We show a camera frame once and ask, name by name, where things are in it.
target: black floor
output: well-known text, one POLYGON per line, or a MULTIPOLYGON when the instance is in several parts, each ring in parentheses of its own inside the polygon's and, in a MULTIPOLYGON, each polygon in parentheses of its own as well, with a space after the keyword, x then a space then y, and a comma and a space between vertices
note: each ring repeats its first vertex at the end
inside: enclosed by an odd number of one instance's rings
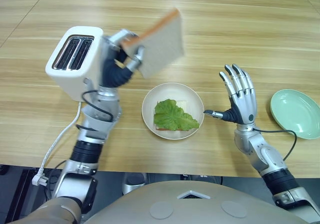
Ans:
MULTIPOLYGON (((10 203, 17 187, 17 183, 24 168, 25 167, 11 166, 6 175, 0 175, 0 223, 5 222, 10 203)), ((92 206, 92 210, 83 215, 82 223, 122 196, 121 185, 123 176, 123 172, 97 172, 95 178, 98 180, 99 184, 97 186, 96 199, 92 206)), ((180 175, 154 173, 150 173, 148 175, 148 181, 150 183, 167 180, 180 180, 180 175)), ((216 177, 215 180, 219 183, 220 177, 216 177)), ((298 179, 298 182, 309 192, 316 204, 320 206, 320 178, 298 179)), ((271 197, 272 195, 261 178, 224 177, 223 185, 248 193, 273 204, 271 197)), ((32 210, 41 205, 44 200, 43 187, 30 185, 26 196, 26 201, 22 208, 21 218, 28 215, 32 210)))

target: table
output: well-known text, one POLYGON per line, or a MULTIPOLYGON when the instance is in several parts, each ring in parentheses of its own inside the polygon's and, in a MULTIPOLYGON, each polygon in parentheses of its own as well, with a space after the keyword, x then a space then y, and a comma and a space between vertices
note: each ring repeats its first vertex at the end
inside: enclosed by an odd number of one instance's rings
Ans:
MULTIPOLYGON (((74 118, 72 101, 45 74, 45 65, 65 31, 77 25, 106 34, 127 28, 142 33, 172 7, 183 17, 185 57, 151 79, 135 73, 119 89, 123 116, 104 145, 99 169, 258 176, 233 141, 235 125, 206 117, 200 130, 181 141, 160 139, 141 117, 144 96, 154 86, 179 82, 193 88, 205 108, 224 110, 229 101, 218 76, 236 63, 251 75, 257 92, 257 125, 274 130, 269 102, 290 88, 320 102, 319 0, 1 0, 0 162, 40 166, 56 136, 74 118)), ((72 128, 47 167, 69 158, 72 128)), ((284 156, 292 136, 264 134, 284 156)), ((287 160, 296 177, 320 177, 319 140, 299 139, 287 160)))

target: lettuce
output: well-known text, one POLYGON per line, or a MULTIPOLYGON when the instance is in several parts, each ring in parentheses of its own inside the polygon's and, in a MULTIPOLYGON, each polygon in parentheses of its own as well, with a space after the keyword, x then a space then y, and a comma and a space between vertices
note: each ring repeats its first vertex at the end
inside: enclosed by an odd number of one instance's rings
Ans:
POLYGON ((190 130, 199 128, 199 123, 191 115, 185 113, 182 108, 178 107, 175 100, 167 99, 161 101, 157 103, 154 109, 156 113, 153 122, 159 129, 190 130))

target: white toaster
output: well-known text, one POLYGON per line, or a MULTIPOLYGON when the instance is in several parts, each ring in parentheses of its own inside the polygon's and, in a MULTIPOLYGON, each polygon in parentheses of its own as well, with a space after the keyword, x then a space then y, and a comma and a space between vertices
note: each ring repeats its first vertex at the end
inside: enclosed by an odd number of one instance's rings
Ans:
POLYGON ((70 28, 50 56, 45 72, 73 99, 82 101, 84 79, 98 86, 100 44, 103 30, 97 27, 70 28))

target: green plate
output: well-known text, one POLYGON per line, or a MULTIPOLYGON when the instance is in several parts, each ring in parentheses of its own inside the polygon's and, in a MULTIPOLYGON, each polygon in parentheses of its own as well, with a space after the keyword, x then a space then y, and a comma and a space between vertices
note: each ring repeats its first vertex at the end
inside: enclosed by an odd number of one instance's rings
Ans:
POLYGON ((271 98, 276 122, 303 139, 320 137, 320 107, 308 95, 296 90, 280 90, 271 98))

